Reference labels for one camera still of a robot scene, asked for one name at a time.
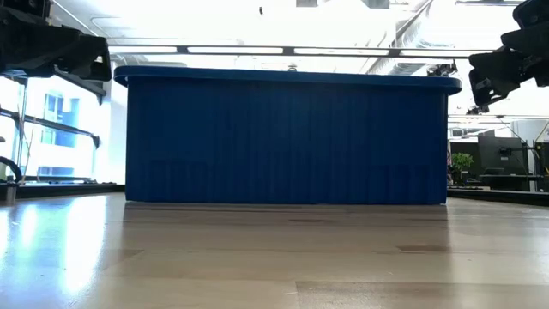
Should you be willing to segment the black office desk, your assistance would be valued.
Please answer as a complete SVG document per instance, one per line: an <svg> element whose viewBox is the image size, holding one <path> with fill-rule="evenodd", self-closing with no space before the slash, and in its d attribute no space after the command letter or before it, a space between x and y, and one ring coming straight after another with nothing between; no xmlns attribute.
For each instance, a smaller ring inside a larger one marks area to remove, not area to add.
<svg viewBox="0 0 549 309"><path fill-rule="evenodd" d="M549 176L541 175L480 175L480 182L497 191L549 192Z"/></svg>

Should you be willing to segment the black bars with brackets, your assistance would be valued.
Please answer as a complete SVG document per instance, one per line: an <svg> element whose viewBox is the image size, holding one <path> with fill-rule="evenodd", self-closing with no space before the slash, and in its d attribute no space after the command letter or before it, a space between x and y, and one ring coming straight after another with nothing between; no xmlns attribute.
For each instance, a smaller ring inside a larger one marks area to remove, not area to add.
<svg viewBox="0 0 549 309"><path fill-rule="evenodd" d="M78 136L87 136L98 148L96 130L106 96L102 86L64 73L49 78L0 76L0 116L14 121L20 138L29 138L38 126L42 142L74 148Z"/></svg>

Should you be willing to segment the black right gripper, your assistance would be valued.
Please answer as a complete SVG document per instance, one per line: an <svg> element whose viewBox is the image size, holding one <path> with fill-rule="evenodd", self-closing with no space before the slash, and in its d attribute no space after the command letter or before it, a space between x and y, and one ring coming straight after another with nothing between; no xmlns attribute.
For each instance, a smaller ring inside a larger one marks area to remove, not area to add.
<svg viewBox="0 0 549 309"><path fill-rule="evenodd" d="M549 87L549 25L525 27L501 36L502 47L468 57L468 78L477 107L505 99L521 82Z"/></svg>

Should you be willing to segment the blue plastic bin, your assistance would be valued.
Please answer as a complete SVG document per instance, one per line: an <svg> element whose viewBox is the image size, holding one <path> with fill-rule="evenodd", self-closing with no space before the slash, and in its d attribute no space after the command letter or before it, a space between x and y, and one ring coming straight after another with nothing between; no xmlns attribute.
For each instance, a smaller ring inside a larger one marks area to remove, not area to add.
<svg viewBox="0 0 549 309"><path fill-rule="evenodd" d="M149 203L440 204L458 79L121 66L125 195Z"/></svg>

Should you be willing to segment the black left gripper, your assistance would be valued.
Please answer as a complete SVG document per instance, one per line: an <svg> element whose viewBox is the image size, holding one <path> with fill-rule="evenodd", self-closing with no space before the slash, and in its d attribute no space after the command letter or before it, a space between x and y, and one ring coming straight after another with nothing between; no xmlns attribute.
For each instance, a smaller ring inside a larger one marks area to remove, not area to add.
<svg viewBox="0 0 549 309"><path fill-rule="evenodd" d="M0 74L50 74L81 37L80 78L112 78L107 40L53 26L49 6L0 6Z"/></svg>

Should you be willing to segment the green potted plant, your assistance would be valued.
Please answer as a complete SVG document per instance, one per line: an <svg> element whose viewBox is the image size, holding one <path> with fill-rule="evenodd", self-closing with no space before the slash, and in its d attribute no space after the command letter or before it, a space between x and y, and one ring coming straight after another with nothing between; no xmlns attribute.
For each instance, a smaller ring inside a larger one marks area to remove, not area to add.
<svg viewBox="0 0 549 309"><path fill-rule="evenodd" d="M473 156L466 153L454 153L451 155L451 176L456 185L463 182L462 171L468 170L474 163Z"/></svg>

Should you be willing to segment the black office monitor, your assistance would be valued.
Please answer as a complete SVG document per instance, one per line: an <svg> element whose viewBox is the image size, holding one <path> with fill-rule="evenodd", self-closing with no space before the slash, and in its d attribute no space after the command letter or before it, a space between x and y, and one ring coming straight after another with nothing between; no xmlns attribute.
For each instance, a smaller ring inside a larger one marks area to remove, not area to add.
<svg viewBox="0 0 549 309"><path fill-rule="evenodd" d="M528 173L521 139L480 136L478 146L480 164L485 174L525 175Z"/></svg>

